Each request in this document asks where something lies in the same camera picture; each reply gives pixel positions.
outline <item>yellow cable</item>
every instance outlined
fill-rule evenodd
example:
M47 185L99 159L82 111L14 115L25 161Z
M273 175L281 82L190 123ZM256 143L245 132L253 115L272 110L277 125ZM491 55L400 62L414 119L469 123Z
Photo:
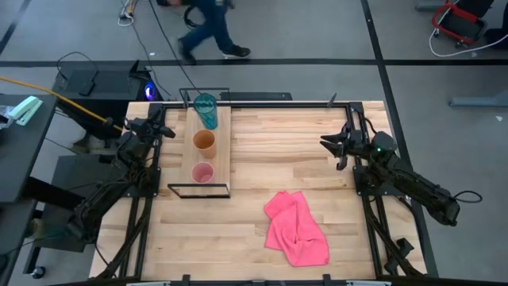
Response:
M8 82L8 83L18 84L18 85L21 85L21 86L23 86L23 87L30 87L30 88L34 88L34 89L37 89L37 90L39 90L39 91L44 91L44 92L47 92L47 93L49 93L50 95L55 95L55 96L56 96L59 100L61 100L61 101L63 101L63 102L66 102L66 103L68 103L68 104L72 105L73 107L75 107L75 108L77 108L77 109L81 110L82 112L84 112L84 113L86 113L86 114L90 115L91 117L93 117L93 118L97 118L98 120L100 120L100 121L101 121L101 122L103 122L103 123L107 122L107 120L106 120L104 117L102 117L102 116L100 116L100 115L97 115L97 114L93 113L92 111L89 111L89 110L88 110L88 109L86 109L85 107L80 106L78 103L73 102L72 100L70 100L70 99L68 99L68 98L66 98L66 97L63 97L62 95L59 95L59 94L57 94L56 92L51 91L51 90L49 90L49 89L47 89L47 88L44 88L44 87L39 87L39 86L37 86L37 85L30 84L30 83L24 83L24 82L22 82L22 81L15 80L15 79L9 79L9 78L6 78L6 77L4 77L4 76L0 76L0 80L6 81L6 82ZM113 127L114 127L115 129L118 129L118 130L122 131L122 128L121 128L121 127L119 127L119 126L113 125Z

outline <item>wooden table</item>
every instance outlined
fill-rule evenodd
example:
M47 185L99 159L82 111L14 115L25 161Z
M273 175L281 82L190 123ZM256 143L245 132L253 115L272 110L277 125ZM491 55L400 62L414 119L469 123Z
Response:
M145 118L148 105L130 103L127 117ZM377 130L391 133L383 102L364 102L364 107ZM321 135L340 132L346 121L343 109L233 108L231 199L179 199L167 189L180 176L186 112L167 111L166 125L176 138L164 138L162 145L162 176L152 206L143 280L181 280L183 274L192 280L320 280L326 273L332 279L375 278L362 202L352 178L353 160L338 172L337 159L319 144ZM294 268L283 252L264 248L270 221L263 206L282 190L303 191L328 240L328 265ZM408 259L425 272L412 214L393 197L383 200L392 238L410 241L415 250ZM102 220L98 247L107 260L124 241L130 203L118 201ZM131 255L128 275L134 262ZM95 255L90 276L104 267Z

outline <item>black floor stripe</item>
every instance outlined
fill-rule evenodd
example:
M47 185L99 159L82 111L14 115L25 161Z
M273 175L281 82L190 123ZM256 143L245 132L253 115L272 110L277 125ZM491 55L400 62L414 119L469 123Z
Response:
M29 4L31 1L32 0L24 0L23 1L19 11L17 12L16 17L14 18L13 22L10 23L6 34L3 35L2 41L0 41L0 56L2 55L3 50L6 48L7 44L9 43L10 38L13 36L14 31L17 28L17 25L20 23L21 19L23 18L23 15L25 15L25 11L29 7Z
M126 65L134 60L96 60L97 65ZM62 64L83 64L86 61L65 61ZM508 60L384 60L385 66L508 66ZM148 66L142 60L141 65ZM223 65L351 65L378 66L378 60L369 59L253 59L253 60L198 60L198 66ZM176 60L152 60L154 67L178 67ZM3 60L0 68L52 68L54 60Z
M385 66L506 66L502 60L384 60Z
M365 21L367 22L368 33L371 38L372 48L374 49L375 59L377 61L377 66L379 70L379 76L381 77L381 82L383 85L384 94L387 101L388 111L390 113L391 123L394 128L395 138L397 139L398 151L400 152L400 156L403 160L410 163L410 154L407 149L406 139L404 138L404 132L402 130L402 125L400 123L400 117L398 116L397 106L395 104L395 98L393 91L391 90L390 79L388 78L387 67L385 66L383 54L381 53L381 47L379 45L379 39L377 33L375 31L374 20L371 15L371 8L368 5L368 0L361 0L362 8L364 9ZM422 241L424 243L425 252L425 267L427 268L427 273L430 276L438 277L437 266L434 259L434 254L432 251L432 246L430 245L429 232L427 230L427 224L425 223L425 217L423 215L423 209L419 203L413 201L412 203L413 209L416 212L417 217L420 222Z

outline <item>pink cloth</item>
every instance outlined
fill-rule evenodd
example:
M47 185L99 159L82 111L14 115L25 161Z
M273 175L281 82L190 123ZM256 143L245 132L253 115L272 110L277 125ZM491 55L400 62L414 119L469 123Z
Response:
M327 265L330 259L325 235L310 215L305 197L299 191L280 191L266 206L271 219L264 246L282 250L293 266Z

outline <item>shoe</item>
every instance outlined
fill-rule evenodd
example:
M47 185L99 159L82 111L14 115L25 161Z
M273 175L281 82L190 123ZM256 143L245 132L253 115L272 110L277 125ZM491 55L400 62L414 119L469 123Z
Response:
M248 59L251 56L251 50L234 45L229 52L222 52L225 59Z
M186 51L183 49L182 40L178 39L178 51L180 53L180 56L182 57L182 63L183 65L196 65L198 62L196 61L196 58L192 56L191 52Z

